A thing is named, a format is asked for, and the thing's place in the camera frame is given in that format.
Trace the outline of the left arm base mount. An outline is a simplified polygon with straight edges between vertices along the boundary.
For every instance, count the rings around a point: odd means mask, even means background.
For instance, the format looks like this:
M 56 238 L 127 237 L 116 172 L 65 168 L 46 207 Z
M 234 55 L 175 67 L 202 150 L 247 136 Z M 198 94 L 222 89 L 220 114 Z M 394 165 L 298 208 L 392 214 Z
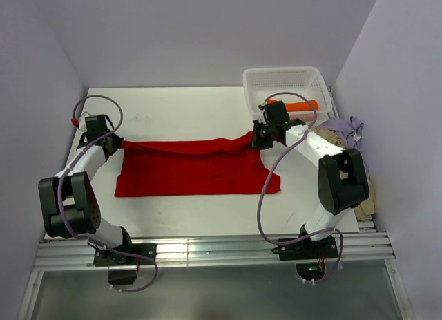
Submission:
M 94 267 L 108 268 L 108 282 L 112 285 L 132 285 L 137 279 L 141 265 L 153 265 L 157 254 L 157 245 L 155 243 L 136 243 L 132 244 L 128 251 L 149 258 L 138 258 L 116 254 L 114 252 L 97 249 L 93 260 Z

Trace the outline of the beige t-shirt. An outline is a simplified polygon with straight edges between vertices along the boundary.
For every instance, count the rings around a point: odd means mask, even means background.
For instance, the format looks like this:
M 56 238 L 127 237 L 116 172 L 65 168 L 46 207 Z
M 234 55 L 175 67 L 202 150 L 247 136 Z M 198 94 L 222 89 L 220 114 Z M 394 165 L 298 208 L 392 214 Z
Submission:
M 337 131 L 314 128 L 314 132 L 326 141 L 338 147 L 346 149 L 345 143 L 343 142 Z M 369 187 L 369 197 L 368 199 L 364 200 L 359 206 L 354 208 L 356 219 L 360 221 L 367 220 L 370 215 L 376 212 L 376 194 L 374 192 L 374 188 L 368 172 L 366 172 L 366 176 Z

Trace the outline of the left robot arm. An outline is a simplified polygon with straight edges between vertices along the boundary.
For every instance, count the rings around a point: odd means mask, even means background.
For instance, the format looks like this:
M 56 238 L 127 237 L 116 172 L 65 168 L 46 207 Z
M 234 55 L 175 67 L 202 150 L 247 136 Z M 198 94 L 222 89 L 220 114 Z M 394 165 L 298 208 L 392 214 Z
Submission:
M 122 145 L 110 134 L 113 123 L 107 115 L 87 115 L 76 156 L 62 171 L 39 181 L 38 191 L 44 229 L 52 238 L 77 237 L 97 250 L 110 248 L 110 257 L 127 264 L 135 255 L 129 233 L 104 220 L 91 185 L 98 169 Z

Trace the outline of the red t-shirt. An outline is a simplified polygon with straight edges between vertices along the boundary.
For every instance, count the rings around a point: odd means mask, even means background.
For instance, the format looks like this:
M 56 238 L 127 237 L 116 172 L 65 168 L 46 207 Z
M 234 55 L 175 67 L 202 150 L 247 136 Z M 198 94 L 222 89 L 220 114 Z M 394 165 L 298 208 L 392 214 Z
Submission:
M 260 194 L 268 169 L 249 146 L 250 132 L 236 139 L 150 141 L 122 144 L 124 158 L 115 197 Z M 267 194 L 280 192 L 271 177 Z

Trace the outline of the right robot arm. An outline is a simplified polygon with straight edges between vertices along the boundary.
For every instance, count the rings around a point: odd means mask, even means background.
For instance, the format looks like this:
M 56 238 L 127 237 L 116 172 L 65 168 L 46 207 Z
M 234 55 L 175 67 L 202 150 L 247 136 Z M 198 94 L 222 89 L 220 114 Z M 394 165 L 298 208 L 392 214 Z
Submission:
M 286 149 L 276 159 L 262 188 L 257 209 L 258 231 L 274 245 L 298 243 L 300 253 L 315 257 L 323 248 L 322 240 L 336 230 L 339 222 L 369 198 L 369 185 L 362 155 L 357 149 L 338 147 L 311 130 L 299 119 L 292 120 L 281 101 L 260 106 L 262 116 L 253 121 L 251 147 L 264 150 L 275 142 Z M 300 236 L 287 242 L 273 241 L 264 233 L 261 223 L 263 198 L 278 164 L 290 152 L 297 151 L 318 170 L 319 206 L 302 225 Z

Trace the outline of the purple t-shirt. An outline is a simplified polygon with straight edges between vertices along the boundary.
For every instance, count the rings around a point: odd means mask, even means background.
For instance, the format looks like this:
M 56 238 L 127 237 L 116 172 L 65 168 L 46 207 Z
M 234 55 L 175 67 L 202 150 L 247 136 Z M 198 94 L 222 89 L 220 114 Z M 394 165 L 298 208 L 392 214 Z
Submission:
M 314 132 L 338 147 L 362 152 L 363 127 L 364 123 L 356 117 L 349 120 L 333 117 L 314 127 Z

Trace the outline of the aluminium rail frame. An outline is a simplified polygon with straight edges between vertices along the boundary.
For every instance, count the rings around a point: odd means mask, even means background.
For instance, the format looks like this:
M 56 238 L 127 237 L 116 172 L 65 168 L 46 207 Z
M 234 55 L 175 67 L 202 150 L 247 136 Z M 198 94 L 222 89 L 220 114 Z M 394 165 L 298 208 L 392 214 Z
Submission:
M 379 232 L 372 220 L 359 223 L 359 231 L 346 233 L 343 261 L 383 261 L 401 319 L 414 319 L 387 232 Z M 153 238 L 160 268 L 273 265 L 279 262 L 271 245 L 259 236 Z M 39 244 L 19 311 L 30 319 L 45 272 L 94 270 L 93 250 L 82 241 L 48 239 Z

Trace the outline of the white plastic basket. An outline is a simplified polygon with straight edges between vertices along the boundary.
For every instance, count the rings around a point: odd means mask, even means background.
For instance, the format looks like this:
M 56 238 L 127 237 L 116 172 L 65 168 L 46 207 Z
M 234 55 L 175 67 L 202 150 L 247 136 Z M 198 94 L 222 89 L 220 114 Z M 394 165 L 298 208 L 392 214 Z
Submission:
M 283 94 L 274 99 L 288 105 L 287 112 L 291 118 L 311 121 L 314 114 L 311 109 L 293 110 L 293 104 L 302 102 L 302 99 L 290 93 L 315 101 L 319 120 L 328 117 L 333 109 L 323 76 L 317 68 L 311 66 L 247 69 L 243 72 L 242 82 L 247 107 L 255 120 L 262 116 L 259 106 L 270 95 L 279 92 Z

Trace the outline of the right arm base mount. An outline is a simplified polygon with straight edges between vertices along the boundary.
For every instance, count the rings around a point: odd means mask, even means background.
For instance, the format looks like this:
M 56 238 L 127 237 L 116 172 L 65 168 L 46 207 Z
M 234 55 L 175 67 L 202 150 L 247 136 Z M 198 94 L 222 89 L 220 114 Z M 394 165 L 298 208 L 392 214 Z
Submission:
M 303 284 L 310 282 L 315 285 L 336 271 L 343 255 L 343 237 L 339 234 L 339 242 L 333 234 L 319 241 L 310 237 L 298 243 L 281 245 L 288 238 L 278 239 L 271 251 L 277 254 L 280 261 L 294 261 L 296 274 Z

